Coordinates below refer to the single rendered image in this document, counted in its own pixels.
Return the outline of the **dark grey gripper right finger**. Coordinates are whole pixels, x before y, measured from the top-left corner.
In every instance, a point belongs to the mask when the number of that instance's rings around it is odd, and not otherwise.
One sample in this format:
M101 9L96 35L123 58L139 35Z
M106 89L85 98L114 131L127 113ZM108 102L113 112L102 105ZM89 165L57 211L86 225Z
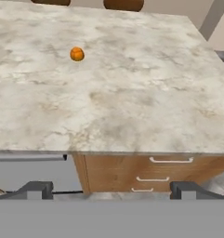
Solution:
M170 190L173 200L224 200L224 195L207 191L193 181L172 181Z

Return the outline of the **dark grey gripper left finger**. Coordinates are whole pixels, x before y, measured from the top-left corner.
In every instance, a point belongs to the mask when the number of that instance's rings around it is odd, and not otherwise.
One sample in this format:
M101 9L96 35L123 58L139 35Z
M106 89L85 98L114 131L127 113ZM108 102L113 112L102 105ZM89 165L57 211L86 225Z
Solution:
M0 195L0 200L52 200L52 181L30 181L15 192Z

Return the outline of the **grey dishwasher door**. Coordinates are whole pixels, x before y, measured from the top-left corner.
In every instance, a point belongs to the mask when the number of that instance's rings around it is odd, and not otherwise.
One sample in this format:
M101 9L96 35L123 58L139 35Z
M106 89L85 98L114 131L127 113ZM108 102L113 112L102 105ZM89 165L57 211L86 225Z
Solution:
M0 189L12 192L29 181L52 181L55 193L82 190L69 155L0 156Z

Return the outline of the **wooden drawer front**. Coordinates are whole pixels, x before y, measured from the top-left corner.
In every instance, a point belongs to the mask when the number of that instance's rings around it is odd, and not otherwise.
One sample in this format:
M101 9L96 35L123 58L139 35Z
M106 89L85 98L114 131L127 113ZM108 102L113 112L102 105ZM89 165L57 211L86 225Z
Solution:
M154 164L149 158L156 160L187 160L194 161L190 164ZM88 171L98 170L104 172L152 172L152 173L185 173L188 171L214 170L224 171L224 156L207 155L94 155L86 157Z
M136 180L136 177L140 177L142 179L164 179L166 177L170 177L168 182L139 182ZM202 184L203 182L208 181L212 178L212 175L201 175L201 174L192 174L192 175L178 175L178 174L171 174L171 175L163 175L159 174L105 174L105 173L98 173L98 174L91 174L88 176L89 187L148 187L148 186L167 186L171 181L195 181L198 184Z
M134 189L151 189L153 188L153 192L172 192L174 191L175 189L177 189L180 185L184 185L184 184L180 184L180 183L171 183L171 184L168 184L167 186L158 186L158 185L155 185L155 186L148 186L147 188L146 187L143 187L143 188L139 188L139 187L94 187L94 188L91 188L90 189L90 192L132 192L131 191L131 188L134 188Z

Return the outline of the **orange fruit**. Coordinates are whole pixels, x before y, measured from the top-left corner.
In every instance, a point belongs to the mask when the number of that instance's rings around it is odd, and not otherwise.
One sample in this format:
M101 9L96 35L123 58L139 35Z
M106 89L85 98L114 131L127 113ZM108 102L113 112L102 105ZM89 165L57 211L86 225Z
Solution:
M81 61L85 57L85 53L81 47L75 46L70 51L70 57L74 61Z

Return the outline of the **brown wooden stool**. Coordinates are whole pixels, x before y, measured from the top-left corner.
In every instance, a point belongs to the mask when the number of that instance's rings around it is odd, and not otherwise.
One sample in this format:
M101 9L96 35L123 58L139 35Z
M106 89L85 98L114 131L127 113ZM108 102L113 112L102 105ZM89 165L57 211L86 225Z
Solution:
M71 0L31 0L35 4L56 5L56 6L69 6Z
M139 12L144 6L144 0L103 0L107 9Z

